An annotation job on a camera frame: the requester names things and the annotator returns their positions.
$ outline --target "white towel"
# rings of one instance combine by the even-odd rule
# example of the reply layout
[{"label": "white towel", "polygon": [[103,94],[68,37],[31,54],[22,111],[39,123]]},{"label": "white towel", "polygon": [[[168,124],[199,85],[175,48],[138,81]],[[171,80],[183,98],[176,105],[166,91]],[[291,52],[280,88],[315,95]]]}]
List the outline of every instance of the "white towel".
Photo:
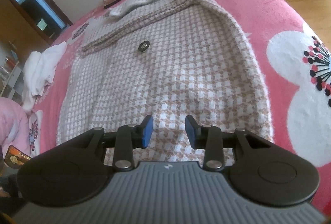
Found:
[{"label": "white towel", "polygon": [[43,53],[34,51],[24,65],[23,109],[30,113],[36,96],[44,93],[44,87],[53,83],[55,69],[67,49],[66,42],[47,48]]}]

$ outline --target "gray gripper base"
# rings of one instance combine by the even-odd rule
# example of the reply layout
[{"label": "gray gripper base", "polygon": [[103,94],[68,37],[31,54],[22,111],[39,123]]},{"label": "gray gripper base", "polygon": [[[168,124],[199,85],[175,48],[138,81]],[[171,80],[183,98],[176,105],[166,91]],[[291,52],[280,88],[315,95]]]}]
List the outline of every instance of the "gray gripper base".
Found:
[{"label": "gray gripper base", "polygon": [[64,208],[27,204],[17,224],[321,224],[325,218],[308,203],[270,208],[242,198],[220,173],[197,162],[141,162],[117,173],[92,199]]}]

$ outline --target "wooden floor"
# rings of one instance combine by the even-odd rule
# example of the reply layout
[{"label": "wooden floor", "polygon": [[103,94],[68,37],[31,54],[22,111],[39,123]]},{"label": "wooden floor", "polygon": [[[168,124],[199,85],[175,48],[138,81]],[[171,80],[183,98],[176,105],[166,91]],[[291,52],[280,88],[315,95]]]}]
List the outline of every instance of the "wooden floor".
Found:
[{"label": "wooden floor", "polygon": [[285,0],[331,50],[331,0]]}]

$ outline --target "pink blanket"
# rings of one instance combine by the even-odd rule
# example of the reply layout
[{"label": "pink blanket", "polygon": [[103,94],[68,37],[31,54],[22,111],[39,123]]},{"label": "pink blanket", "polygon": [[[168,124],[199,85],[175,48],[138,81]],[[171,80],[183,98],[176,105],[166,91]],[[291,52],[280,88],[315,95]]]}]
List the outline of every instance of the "pink blanket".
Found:
[{"label": "pink blanket", "polygon": [[[215,0],[238,21],[249,38],[265,75],[277,145],[295,152],[317,166],[321,184],[313,205],[331,213],[331,151],[327,120],[331,113],[330,53],[304,20],[284,0]],[[66,41],[54,83],[37,100],[34,110],[43,111],[41,152],[56,144],[59,113],[68,77],[84,30],[103,15],[96,8],[77,21],[55,42]]]},{"label": "pink blanket", "polygon": [[30,155],[28,118],[19,104],[3,97],[0,97],[0,145],[3,157],[9,145]]}]

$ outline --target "black button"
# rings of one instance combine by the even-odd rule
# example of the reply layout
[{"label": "black button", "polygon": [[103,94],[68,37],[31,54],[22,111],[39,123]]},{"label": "black button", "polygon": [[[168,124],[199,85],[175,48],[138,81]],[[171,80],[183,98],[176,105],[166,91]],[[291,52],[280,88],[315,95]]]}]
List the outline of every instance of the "black button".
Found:
[{"label": "black button", "polygon": [[145,52],[148,48],[149,48],[149,46],[150,46],[150,42],[149,41],[143,41],[140,45],[139,45],[139,47],[138,47],[138,51],[140,51],[140,52]]}]

